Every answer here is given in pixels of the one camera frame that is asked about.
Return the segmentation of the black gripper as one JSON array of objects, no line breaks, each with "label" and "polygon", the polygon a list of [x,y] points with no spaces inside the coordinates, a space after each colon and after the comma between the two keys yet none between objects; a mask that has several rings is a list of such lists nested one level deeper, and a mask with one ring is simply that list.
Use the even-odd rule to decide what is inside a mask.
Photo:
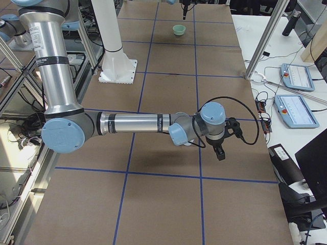
[{"label": "black gripper", "polygon": [[224,137],[218,139],[217,136],[207,135],[205,137],[205,139],[206,139],[206,142],[213,147],[214,152],[216,153],[217,159],[219,161],[224,160],[226,158],[225,151],[223,150],[223,147],[222,147],[222,144],[224,142]]},{"label": "black gripper", "polygon": [[188,12],[188,7],[191,4],[191,0],[182,0],[182,9],[183,9],[183,16],[182,19],[186,20],[187,12]]}]

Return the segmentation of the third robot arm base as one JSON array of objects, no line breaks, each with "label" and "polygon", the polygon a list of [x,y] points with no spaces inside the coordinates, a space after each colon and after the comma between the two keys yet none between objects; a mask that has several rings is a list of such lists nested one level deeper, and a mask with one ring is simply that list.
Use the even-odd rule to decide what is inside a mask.
[{"label": "third robot arm base", "polygon": [[1,16],[1,38],[14,51],[33,50],[31,35],[15,14]]}]

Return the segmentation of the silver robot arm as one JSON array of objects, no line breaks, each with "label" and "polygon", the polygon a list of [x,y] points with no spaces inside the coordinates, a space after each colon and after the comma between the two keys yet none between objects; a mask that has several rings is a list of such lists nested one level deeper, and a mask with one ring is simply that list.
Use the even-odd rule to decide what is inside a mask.
[{"label": "silver robot arm", "polygon": [[41,137],[58,153],[79,149],[97,135],[120,132],[169,133],[175,145],[204,136],[217,158],[227,128],[221,104],[208,102],[193,116],[176,114],[110,114],[86,112],[78,103],[63,30],[80,26],[77,1],[16,1],[20,20],[28,26],[48,108]]},{"label": "silver robot arm", "polygon": [[[177,2],[177,0],[166,0],[166,2],[170,5],[173,5]],[[182,19],[186,20],[187,12],[189,11],[189,6],[191,5],[191,0],[179,0],[181,4],[181,8],[183,11]]]}]

